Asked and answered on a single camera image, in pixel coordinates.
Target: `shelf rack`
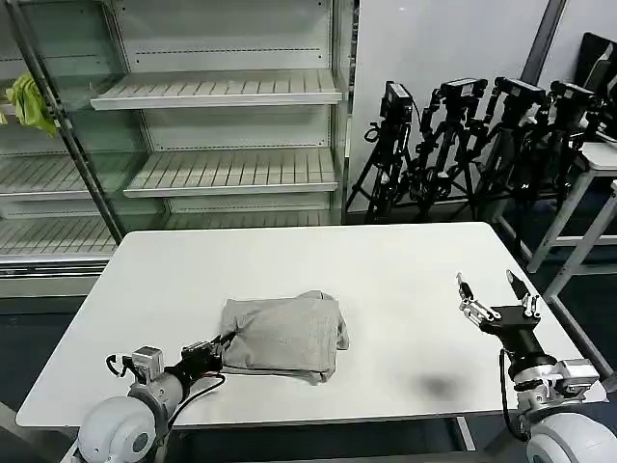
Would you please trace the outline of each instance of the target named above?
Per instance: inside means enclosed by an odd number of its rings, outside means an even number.
[[[125,183],[130,156],[105,154],[97,163],[106,191]],[[0,201],[87,200],[90,198],[72,159],[65,154],[0,158]]]
[[[329,210],[173,214],[165,230],[261,229],[331,225]]]
[[[329,149],[156,152],[129,198],[335,191]]]
[[[137,73],[91,99],[98,111],[292,104],[336,104],[329,69]]]
[[[100,217],[47,217],[0,221],[2,259],[72,255],[108,259],[116,242]]]

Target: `table top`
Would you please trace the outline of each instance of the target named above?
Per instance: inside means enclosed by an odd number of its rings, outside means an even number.
[[[505,271],[533,288],[486,224],[139,231],[122,242],[17,414],[22,426],[78,426],[131,382],[111,353],[180,348],[217,332],[228,298],[291,297],[320,289],[340,303],[350,348],[325,384],[229,375],[176,425],[359,422],[500,411],[497,338],[459,312],[457,272],[485,304],[516,303]],[[550,313],[536,329],[558,359],[580,353]],[[605,400],[596,384],[590,401]],[[508,403],[516,408],[512,385]]]
[[[608,142],[585,143],[582,153],[596,171],[617,171],[617,147]]]

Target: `black cable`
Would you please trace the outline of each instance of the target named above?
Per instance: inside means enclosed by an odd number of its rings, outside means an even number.
[[[420,117],[420,111],[417,109],[416,100],[414,99],[414,97],[413,97],[413,96],[412,96],[412,104],[414,105],[414,109],[416,110],[417,123],[420,123],[420,121],[422,120],[422,118]]]
[[[180,415],[182,410],[184,410],[189,403],[191,403],[196,398],[199,398],[202,395],[207,394],[210,391],[215,390],[219,386],[223,385],[223,383],[225,383],[225,376],[223,376],[221,373],[212,374],[212,375],[204,376],[204,377],[206,377],[206,378],[219,378],[221,381],[219,381],[216,384],[213,384],[212,386],[210,386],[208,388],[205,388],[203,391],[199,391],[198,393],[195,393],[195,394],[191,395],[186,400],[184,400],[184,402],[182,402],[180,407],[175,411],[174,415],[170,419],[170,422],[167,425],[168,429],[172,429],[172,427],[174,427],[175,420],[177,420],[177,417]]]
[[[516,439],[521,442],[527,442],[529,436],[525,432],[521,432],[514,428],[514,425],[510,421],[510,412],[508,412],[508,398],[505,392],[505,349],[499,351],[499,379],[501,381],[501,406],[503,407],[503,419],[505,425]]]

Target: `camera tripod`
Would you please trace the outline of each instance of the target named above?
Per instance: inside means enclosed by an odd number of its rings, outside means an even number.
[[[409,154],[409,137],[412,132],[413,97],[405,87],[395,82],[386,83],[386,92],[382,98],[380,116],[384,118],[381,125],[372,123],[364,140],[375,143],[368,161],[362,169],[358,181],[352,186],[352,194],[347,201],[348,209],[358,193],[368,199],[365,223],[385,222],[394,204],[400,200],[404,191],[401,189],[403,162],[408,166],[412,162]],[[377,175],[371,193],[362,185],[371,168],[377,169]]]
[[[418,157],[412,161],[408,172],[403,176],[409,185],[412,204],[416,202],[419,208],[415,222],[425,221],[429,209],[436,201],[461,198],[467,200],[471,215],[475,219],[476,204],[470,164],[486,145],[488,127],[475,119],[475,114],[487,84],[485,79],[462,79],[446,82],[432,93],[431,102],[424,109],[420,121],[423,141],[416,147]],[[440,109],[442,102],[446,110],[445,120],[433,131],[433,115]],[[438,147],[438,140],[442,136],[435,165],[427,167],[428,158]],[[472,136],[476,137],[476,142],[473,149],[470,149],[469,140]],[[450,149],[457,140],[455,164],[444,171]],[[460,174],[464,174],[465,187],[456,181]],[[463,196],[450,198],[452,187],[457,188]]]
[[[515,249],[520,251],[524,217],[533,205],[540,198],[556,198],[558,207],[563,204],[569,188],[566,175],[588,132],[574,138],[573,134],[584,112],[590,120],[588,131],[595,132],[599,108],[592,93],[572,84],[553,82],[551,92],[546,95],[542,89],[519,80],[499,77],[485,122],[492,117],[502,93],[507,94],[504,112],[489,136],[497,138],[482,169],[478,195],[484,205],[481,215],[490,221],[502,215],[507,204],[505,198],[514,200]],[[554,123],[549,124],[553,102],[557,113]],[[534,105],[539,106],[535,123],[521,125]],[[488,211],[489,202],[500,198],[494,210]]]

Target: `dark floor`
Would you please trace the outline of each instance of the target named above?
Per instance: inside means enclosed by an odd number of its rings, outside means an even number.
[[[594,210],[598,210],[602,200],[602,194],[595,193],[586,198],[582,212],[577,214],[569,227],[571,233],[588,226]],[[545,204],[538,213],[528,217],[525,241],[535,246],[549,225],[551,216],[550,205]],[[594,259],[617,259],[614,255],[614,249],[604,247],[600,253],[595,253]],[[540,291],[550,282],[563,259],[564,251],[551,254],[538,274],[531,276]],[[562,300],[607,360],[617,365],[614,285],[617,285],[617,276],[577,277],[562,292]],[[81,300],[5,299],[0,300],[0,313],[18,310],[20,307],[32,309],[35,306],[40,312],[45,312],[45,308],[51,305],[76,309]],[[71,319],[71,314],[0,315],[0,401],[14,409],[19,407]],[[617,400],[581,408],[584,413],[617,433]],[[476,445],[482,448],[503,428],[502,417],[470,418],[469,427]],[[177,433],[170,448],[169,461],[188,463],[337,458],[457,448],[456,436],[452,434],[450,424],[444,420],[210,430],[199,433],[199,438],[196,436],[198,434],[195,432]],[[25,446],[4,431],[0,431],[0,449],[0,463],[40,462]],[[526,461],[523,448],[513,451],[511,461]]]

